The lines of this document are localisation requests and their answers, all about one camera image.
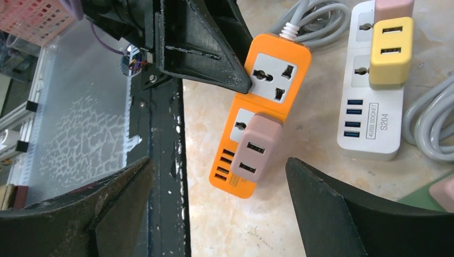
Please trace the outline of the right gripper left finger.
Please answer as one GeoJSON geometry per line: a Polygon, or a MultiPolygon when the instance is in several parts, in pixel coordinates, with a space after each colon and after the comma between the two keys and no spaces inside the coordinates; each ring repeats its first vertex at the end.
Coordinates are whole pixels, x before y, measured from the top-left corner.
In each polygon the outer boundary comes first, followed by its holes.
{"type": "Polygon", "coordinates": [[[1,256],[132,256],[153,184],[143,157],[76,190],[1,211],[1,256]]]}

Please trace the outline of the orange power strip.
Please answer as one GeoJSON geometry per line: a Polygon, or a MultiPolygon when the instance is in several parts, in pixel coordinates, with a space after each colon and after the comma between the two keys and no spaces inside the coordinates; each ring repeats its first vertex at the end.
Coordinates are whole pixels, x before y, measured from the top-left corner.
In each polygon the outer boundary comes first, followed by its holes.
{"type": "Polygon", "coordinates": [[[253,39],[244,65],[252,86],[232,101],[209,174],[213,187],[243,199],[253,194],[275,155],[311,60],[301,43],[270,33],[253,39]]]}

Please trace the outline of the white usb power strip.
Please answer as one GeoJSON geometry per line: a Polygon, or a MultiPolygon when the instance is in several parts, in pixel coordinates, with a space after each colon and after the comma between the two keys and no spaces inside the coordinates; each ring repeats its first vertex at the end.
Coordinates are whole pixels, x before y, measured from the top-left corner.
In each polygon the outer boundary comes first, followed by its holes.
{"type": "Polygon", "coordinates": [[[350,157],[388,161],[400,148],[413,6],[366,1],[352,10],[337,128],[337,143],[350,157]]]}

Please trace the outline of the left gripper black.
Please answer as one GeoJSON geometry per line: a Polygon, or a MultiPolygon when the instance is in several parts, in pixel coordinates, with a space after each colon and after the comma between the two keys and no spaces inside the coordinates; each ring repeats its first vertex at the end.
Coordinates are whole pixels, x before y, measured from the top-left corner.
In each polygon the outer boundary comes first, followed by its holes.
{"type": "Polygon", "coordinates": [[[252,36],[236,1],[82,1],[86,18],[115,39],[155,48],[158,68],[173,77],[246,94],[244,64],[252,36]]]}

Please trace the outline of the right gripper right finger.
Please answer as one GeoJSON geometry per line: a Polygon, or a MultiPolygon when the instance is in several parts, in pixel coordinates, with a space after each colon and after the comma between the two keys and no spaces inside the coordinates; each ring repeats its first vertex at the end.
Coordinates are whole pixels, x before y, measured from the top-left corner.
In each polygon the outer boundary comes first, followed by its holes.
{"type": "Polygon", "coordinates": [[[391,201],[291,157],[285,166],[307,256],[453,256],[453,214],[391,201]]]}

